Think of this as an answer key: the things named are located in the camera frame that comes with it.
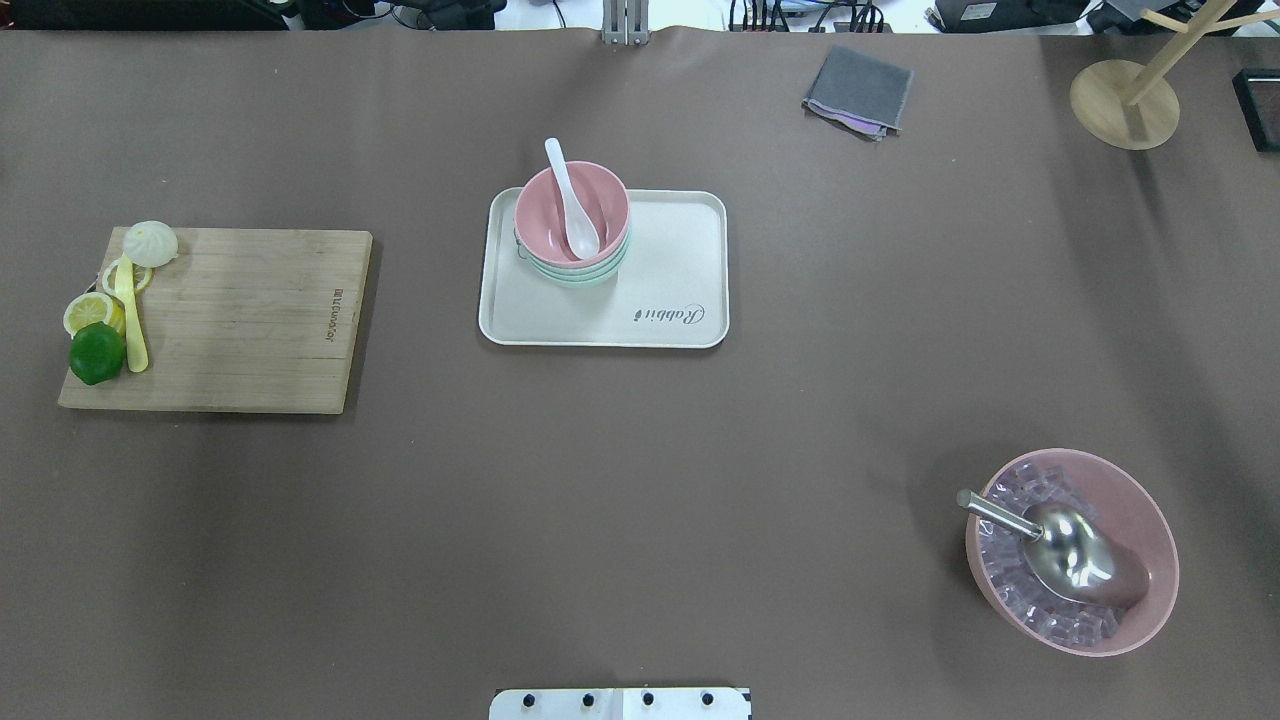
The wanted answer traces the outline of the white ceramic spoon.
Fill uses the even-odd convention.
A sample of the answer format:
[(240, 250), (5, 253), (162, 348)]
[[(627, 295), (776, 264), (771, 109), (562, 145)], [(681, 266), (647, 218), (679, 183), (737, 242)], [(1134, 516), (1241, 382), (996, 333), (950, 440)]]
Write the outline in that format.
[(564, 209), (564, 234), (570, 249), (577, 259), (594, 258), (600, 250), (600, 238), (579, 200), (561, 142), (557, 137), (548, 137), (544, 149)]

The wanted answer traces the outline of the green bowl stack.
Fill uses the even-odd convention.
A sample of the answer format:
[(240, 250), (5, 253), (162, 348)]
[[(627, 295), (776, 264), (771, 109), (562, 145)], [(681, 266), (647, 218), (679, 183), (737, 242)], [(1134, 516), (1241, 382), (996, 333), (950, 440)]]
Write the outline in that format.
[(544, 275), (547, 279), (564, 287), (589, 287), (608, 281), (618, 272), (630, 250), (632, 236), (632, 233), (627, 233), (617, 250), (603, 261), (576, 269), (549, 265), (536, 259), (518, 238), (515, 240), (515, 243), (518, 258), (525, 260), (536, 273)]

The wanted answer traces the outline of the pink bowl with ice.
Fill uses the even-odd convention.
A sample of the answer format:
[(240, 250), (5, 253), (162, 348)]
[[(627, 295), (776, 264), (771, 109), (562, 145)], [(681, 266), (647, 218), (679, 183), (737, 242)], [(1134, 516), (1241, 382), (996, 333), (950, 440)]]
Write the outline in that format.
[(1175, 606), (1180, 562), (1171, 529), (1146, 488), (1120, 466), (1074, 448), (1043, 448), (1006, 462), (978, 492), (1020, 512), (1038, 498), (1079, 507), (1111, 541), (1134, 552), (1149, 574), (1149, 589), (1124, 611), (1071, 609), (1053, 594), (1032, 598), (1034, 582), (1014, 562), (1016, 534), (970, 516), (964, 530), (973, 583), (1004, 625), (1059, 653), (1107, 659), (1152, 641)]

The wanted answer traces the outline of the white serving tray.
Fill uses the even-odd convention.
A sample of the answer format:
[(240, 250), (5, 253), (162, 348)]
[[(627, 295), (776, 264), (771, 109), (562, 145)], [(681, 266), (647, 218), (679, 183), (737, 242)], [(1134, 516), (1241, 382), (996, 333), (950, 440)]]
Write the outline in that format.
[(492, 201), (477, 325), (498, 345), (709, 348), (730, 328), (727, 215), (713, 193), (630, 190), (626, 258), (607, 279), (557, 283), (515, 234), (520, 191)]

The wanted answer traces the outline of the white calibration plate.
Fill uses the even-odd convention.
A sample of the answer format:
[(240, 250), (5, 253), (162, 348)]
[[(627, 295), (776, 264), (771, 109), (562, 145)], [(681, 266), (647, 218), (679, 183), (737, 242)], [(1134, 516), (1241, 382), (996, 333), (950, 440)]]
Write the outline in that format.
[(749, 689), (716, 685), (506, 689), (489, 719), (751, 719)]

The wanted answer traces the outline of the grey folded cloth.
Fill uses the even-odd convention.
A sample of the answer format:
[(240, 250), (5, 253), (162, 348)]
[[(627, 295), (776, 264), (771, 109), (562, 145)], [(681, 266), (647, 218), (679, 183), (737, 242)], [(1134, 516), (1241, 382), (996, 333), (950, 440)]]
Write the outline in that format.
[(915, 72), (850, 47), (832, 47), (803, 108), (870, 141), (902, 129)]

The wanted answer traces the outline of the bamboo cutting board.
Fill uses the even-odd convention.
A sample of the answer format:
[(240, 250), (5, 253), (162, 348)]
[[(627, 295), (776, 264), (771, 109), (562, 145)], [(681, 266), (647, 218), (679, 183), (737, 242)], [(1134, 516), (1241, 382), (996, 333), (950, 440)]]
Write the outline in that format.
[(346, 407), (372, 236), (366, 231), (175, 229), (177, 256), (138, 299), (148, 368), (63, 407), (339, 414)]

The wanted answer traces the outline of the metal ice scoop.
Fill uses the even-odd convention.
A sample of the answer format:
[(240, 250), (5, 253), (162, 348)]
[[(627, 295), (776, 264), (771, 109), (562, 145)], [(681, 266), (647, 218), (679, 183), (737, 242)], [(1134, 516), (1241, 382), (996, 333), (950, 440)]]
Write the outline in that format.
[(960, 489), (956, 503), (1020, 536), (1029, 569), (1059, 597), (1130, 609), (1149, 592), (1151, 574), (1137, 553), (1110, 539), (1071, 505), (1043, 502), (1016, 514), (970, 489)]

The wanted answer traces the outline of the yellow plastic knife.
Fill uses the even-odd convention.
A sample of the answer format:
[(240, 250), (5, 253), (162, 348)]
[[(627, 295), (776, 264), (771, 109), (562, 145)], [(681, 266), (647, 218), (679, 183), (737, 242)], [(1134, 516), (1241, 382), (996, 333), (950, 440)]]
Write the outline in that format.
[(128, 368), (133, 373), (148, 369), (150, 356), (134, 290), (134, 264), (122, 255), (113, 275), (113, 288), (122, 302), (125, 315), (125, 354)]

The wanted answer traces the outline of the white toy steamed bun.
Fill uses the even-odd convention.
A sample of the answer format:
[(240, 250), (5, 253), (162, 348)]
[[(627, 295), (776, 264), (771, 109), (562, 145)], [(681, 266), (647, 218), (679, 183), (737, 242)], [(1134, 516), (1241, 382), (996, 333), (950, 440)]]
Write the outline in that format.
[(179, 255), (177, 232), (164, 222), (137, 222), (123, 234), (122, 255), (136, 266), (164, 266)]

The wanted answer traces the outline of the lemon slice under knife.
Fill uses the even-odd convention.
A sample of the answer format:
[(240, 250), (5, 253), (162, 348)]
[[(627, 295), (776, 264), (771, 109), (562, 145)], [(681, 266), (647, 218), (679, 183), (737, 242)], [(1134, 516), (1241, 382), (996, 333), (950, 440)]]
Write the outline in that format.
[[(120, 266), (120, 261), (122, 258), (116, 258), (114, 261), (111, 261), (99, 274), (97, 279), (99, 290), (113, 299), (119, 299), (119, 293), (116, 292), (116, 284), (115, 284), (115, 274), (116, 269)], [(145, 291), (150, 286), (154, 278), (154, 269), (148, 266), (141, 266), (137, 263), (134, 263), (132, 265), (132, 275), (133, 275), (133, 292), (134, 295), (137, 295)]]

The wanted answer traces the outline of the green toy lime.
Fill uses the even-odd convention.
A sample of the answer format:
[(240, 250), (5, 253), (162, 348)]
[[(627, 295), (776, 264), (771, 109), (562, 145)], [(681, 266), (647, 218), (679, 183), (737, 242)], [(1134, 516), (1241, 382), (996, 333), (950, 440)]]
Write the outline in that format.
[(68, 354), (70, 372), (86, 386), (119, 375), (125, 363), (125, 340), (104, 322), (79, 328)]

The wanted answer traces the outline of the lemon half toy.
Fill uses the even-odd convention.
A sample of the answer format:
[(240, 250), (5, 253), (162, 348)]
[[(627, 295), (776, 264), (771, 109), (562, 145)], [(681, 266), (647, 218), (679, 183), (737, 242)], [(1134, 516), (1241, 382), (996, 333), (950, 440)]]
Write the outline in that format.
[(83, 328), (102, 323), (120, 337), (125, 334), (125, 313), (122, 304), (109, 293), (92, 291), (73, 299), (61, 318), (64, 331), (74, 337)]

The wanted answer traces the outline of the wooden mug tree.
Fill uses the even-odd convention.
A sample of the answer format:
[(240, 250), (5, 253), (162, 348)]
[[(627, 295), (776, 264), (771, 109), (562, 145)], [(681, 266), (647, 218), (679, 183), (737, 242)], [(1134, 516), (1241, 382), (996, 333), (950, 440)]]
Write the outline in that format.
[(1069, 100), (1075, 118), (1106, 143), (1130, 151), (1149, 150), (1174, 135), (1180, 105), (1165, 76), (1202, 37), (1263, 20), (1277, 10), (1226, 20), (1233, 1), (1208, 1), (1188, 22), (1144, 9), (1142, 18), (1172, 31), (1172, 38), (1147, 64), (1123, 59), (1097, 61), (1078, 73)]

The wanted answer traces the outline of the aluminium frame post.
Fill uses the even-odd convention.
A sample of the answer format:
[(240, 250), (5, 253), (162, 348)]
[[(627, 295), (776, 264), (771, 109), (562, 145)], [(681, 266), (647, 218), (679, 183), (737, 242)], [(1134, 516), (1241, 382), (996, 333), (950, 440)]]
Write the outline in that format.
[(604, 0), (602, 42), (612, 47), (649, 44), (649, 0)]

